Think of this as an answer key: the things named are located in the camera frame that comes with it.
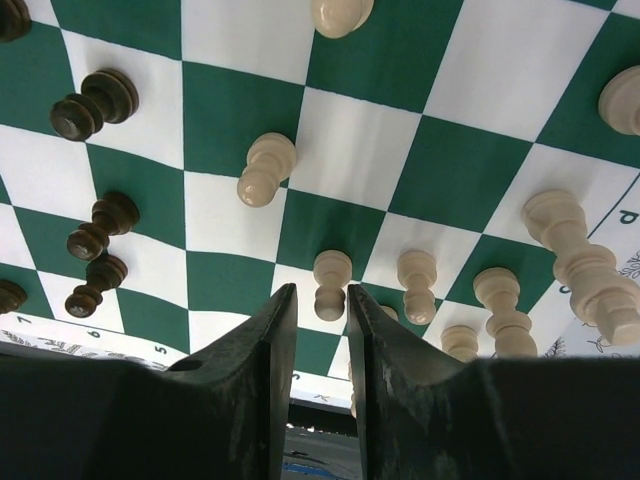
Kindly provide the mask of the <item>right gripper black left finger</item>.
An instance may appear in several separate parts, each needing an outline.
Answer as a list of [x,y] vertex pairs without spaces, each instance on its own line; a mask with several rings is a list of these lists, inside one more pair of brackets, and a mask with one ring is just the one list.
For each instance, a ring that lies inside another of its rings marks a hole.
[[297,289],[167,371],[188,479],[278,479],[297,338]]

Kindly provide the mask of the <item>white pawn chess piece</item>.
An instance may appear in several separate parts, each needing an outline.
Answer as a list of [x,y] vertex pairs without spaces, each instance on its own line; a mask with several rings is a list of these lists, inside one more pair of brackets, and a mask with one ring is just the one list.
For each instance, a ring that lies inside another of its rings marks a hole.
[[537,357],[529,316],[517,310],[520,284],[513,272],[502,267],[483,270],[473,280],[477,300],[491,312],[487,333],[494,339],[498,358]]
[[407,319],[415,325],[429,324],[436,314],[431,290],[437,280],[434,257],[421,250],[404,252],[397,260],[397,278],[405,289],[403,302]]
[[265,133],[253,142],[246,161],[247,166],[238,179],[237,195],[249,207],[264,207],[273,200],[280,184],[294,170],[296,148],[282,134]]
[[314,260],[313,276],[318,284],[314,311],[324,321],[338,320],[345,309],[343,288],[352,278],[351,259],[338,250],[321,252]]

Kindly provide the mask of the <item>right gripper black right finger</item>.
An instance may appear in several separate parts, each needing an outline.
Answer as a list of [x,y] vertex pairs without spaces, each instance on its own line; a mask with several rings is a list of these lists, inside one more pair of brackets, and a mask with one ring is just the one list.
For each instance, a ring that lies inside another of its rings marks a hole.
[[349,287],[348,307],[366,478],[470,478],[462,404],[474,392],[474,370],[392,319],[364,287]]

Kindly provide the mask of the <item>white tall chess piece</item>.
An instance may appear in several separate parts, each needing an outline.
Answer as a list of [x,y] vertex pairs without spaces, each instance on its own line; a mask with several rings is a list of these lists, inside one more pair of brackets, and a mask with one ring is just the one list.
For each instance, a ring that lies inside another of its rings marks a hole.
[[552,251],[553,275],[571,292],[570,308],[612,345],[639,341],[639,286],[619,274],[611,250],[587,238],[586,216],[576,197],[551,190],[530,198],[521,211],[529,235]]

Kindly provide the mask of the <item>green white chess board mat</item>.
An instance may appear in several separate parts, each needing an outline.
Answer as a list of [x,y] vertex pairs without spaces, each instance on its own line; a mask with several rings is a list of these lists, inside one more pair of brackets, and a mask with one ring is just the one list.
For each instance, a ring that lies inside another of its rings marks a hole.
[[[1,275],[28,296],[2,316],[3,341],[160,370],[293,283],[292,394],[348,407],[348,329],[314,312],[314,260],[344,252],[352,281],[401,312],[396,262],[419,249],[436,261],[436,315],[413,332],[432,344],[465,324],[493,354],[472,282],[503,267],[541,355],[638,355],[574,316],[554,255],[520,217],[540,192],[574,193],[590,241],[638,278],[639,140],[597,111],[639,62],[637,2],[378,1],[339,39],[316,31],[307,1],[27,7],[30,31],[1,47]],[[52,106],[104,68],[133,82],[137,111],[64,139]],[[249,207],[238,179],[270,132],[297,163],[268,205]],[[112,191],[140,213],[103,253],[128,275],[76,318],[65,301],[91,261],[67,238]]]

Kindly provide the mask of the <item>dark pawn chess piece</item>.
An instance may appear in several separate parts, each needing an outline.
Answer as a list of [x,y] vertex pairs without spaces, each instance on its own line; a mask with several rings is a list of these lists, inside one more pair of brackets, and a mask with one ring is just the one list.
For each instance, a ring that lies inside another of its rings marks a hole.
[[126,264],[119,258],[103,254],[86,268],[86,282],[77,286],[65,301],[66,311],[76,318],[94,314],[103,301],[103,293],[118,288],[128,275]]
[[81,223],[67,238],[67,250],[83,261],[93,261],[110,244],[110,237],[130,232],[139,222],[135,203],[120,192],[107,192],[92,206],[91,221]]

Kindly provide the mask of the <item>white bishop chess piece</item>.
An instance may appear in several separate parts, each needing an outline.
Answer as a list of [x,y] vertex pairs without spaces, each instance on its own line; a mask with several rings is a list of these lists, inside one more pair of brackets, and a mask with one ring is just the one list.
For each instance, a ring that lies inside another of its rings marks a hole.
[[312,0],[311,15],[318,33],[337,39],[363,25],[373,6],[373,0]]

